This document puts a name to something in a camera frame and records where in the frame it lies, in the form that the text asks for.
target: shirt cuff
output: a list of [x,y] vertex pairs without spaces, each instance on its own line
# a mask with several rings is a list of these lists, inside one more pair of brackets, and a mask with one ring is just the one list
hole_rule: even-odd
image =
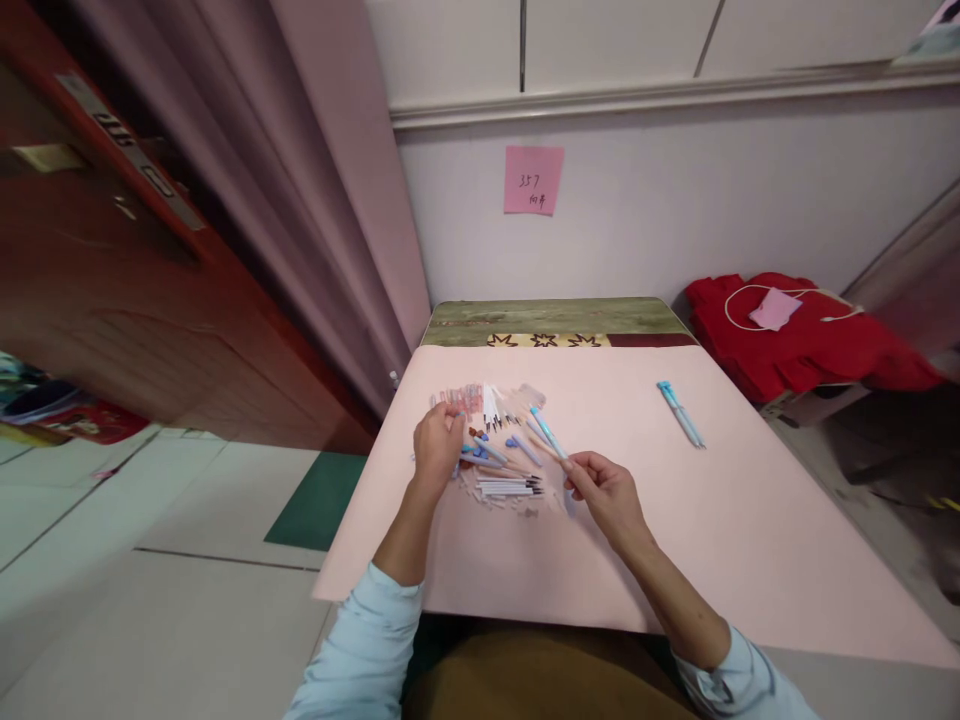
[[735,627],[728,627],[730,650],[713,672],[701,670],[676,654],[673,656],[687,687],[709,705],[736,705],[751,694],[758,679],[750,642]]

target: person's right hand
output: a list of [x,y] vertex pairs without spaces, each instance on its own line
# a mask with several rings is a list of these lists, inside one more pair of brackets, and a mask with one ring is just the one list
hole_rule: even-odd
[[574,500],[586,501],[618,555],[637,549],[638,544],[655,544],[629,470],[595,452],[575,453],[560,465],[568,476],[564,487],[573,490]]

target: cabinet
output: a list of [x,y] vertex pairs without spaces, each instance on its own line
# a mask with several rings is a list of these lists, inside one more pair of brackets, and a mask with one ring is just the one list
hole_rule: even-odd
[[889,60],[910,47],[941,0],[726,0],[702,76]]
[[719,0],[528,0],[527,92],[694,76]]
[[519,0],[367,0],[390,109],[520,95]]

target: red cloth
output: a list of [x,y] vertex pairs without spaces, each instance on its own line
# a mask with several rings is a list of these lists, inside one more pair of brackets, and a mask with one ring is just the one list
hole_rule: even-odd
[[[724,303],[745,285],[779,290],[817,286],[804,278],[761,273],[749,283],[739,275],[724,275],[687,287],[694,334],[753,402],[770,402],[786,390],[802,393],[824,383],[863,382],[886,390],[922,391],[942,380],[923,356],[869,315],[821,322],[852,310],[822,293],[801,295],[803,305],[777,332],[738,328],[724,314]],[[762,288],[737,293],[730,301],[730,317],[744,327],[757,327],[747,316],[766,293]]]

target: green mat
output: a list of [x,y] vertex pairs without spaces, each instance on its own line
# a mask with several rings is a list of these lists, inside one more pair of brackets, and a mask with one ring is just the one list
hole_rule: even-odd
[[329,550],[366,462],[361,455],[320,453],[264,542]]

